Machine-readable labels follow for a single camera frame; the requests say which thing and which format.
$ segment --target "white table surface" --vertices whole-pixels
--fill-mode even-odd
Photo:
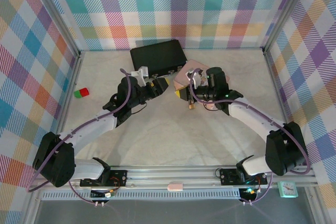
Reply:
[[[185,54],[209,67],[221,67],[230,77],[231,89],[283,120],[261,50],[185,50]],[[93,118],[109,101],[124,77],[120,68],[133,70],[129,51],[85,54],[76,90],[87,87],[90,95],[72,99],[65,130]],[[207,111],[201,104],[189,110],[174,93],[174,77],[147,108],[87,145],[76,158],[98,157],[110,165],[235,165],[246,156],[265,153],[265,142],[240,121]]]

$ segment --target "teal clock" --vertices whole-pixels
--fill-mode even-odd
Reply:
[[[295,182],[291,181],[279,181],[279,192],[281,198],[296,198],[298,197],[298,191],[296,189]]]

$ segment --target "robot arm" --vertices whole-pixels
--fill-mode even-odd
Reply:
[[[76,131],[70,130],[59,135],[53,132],[45,134],[33,162],[34,169],[38,170],[51,151],[70,135],[53,153],[40,173],[56,187],[63,186],[72,179],[84,178],[93,179],[101,185],[106,183],[110,178],[109,165],[98,158],[91,160],[75,159],[75,155],[100,135],[125,122],[131,116],[132,108],[139,104],[146,104],[148,100],[160,96],[167,89],[168,83],[164,78],[157,78],[146,83],[143,79],[145,71],[140,69],[138,73],[132,73],[132,76],[129,77],[130,87],[128,87],[126,77],[121,80],[118,85],[118,92],[111,97],[110,101],[103,106],[103,110],[93,120],[84,123]],[[138,79],[142,87],[135,77],[137,75],[140,75]],[[119,111],[111,113],[125,102],[129,88],[131,90],[130,97],[125,106]]]
[[[256,110],[255,106],[251,106],[254,110],[249,109],[250,103],[248,100],[241,93],[229,89],[225,74],[221,68],[209,68],[206,73],[208,86],[197,86],[197,78],[199,77],[195,74],[193,76],[193,92],[191,92],[191,86],[185,87],[179,90],[179,97],[188,101],[189,104],[200,100],[217,101],[215,105],[219,110],[249,126],[266,142],[264,156],[247,157],[237,164],[236,172],[241,178],[241,182],[260,173],[274,172],[278,176],[282,176],[305,161],[297,145],[276,126],[280,125],[287,130],[301,145],[304,152],[307,153],[298,124],[295,122],[286,124],[280,120],[273,119],[264,112],[260,113],[260,110]]]

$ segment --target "pink eraser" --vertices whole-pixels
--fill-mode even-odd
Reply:
[[[183,184],[169,184],[168,191],[183,191]]]

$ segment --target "black box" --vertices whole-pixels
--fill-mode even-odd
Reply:
[[[148,67],[150,77],[165,76],[179,71],[187,62],[187,58],[177,39],[130,51],[134,69]]]

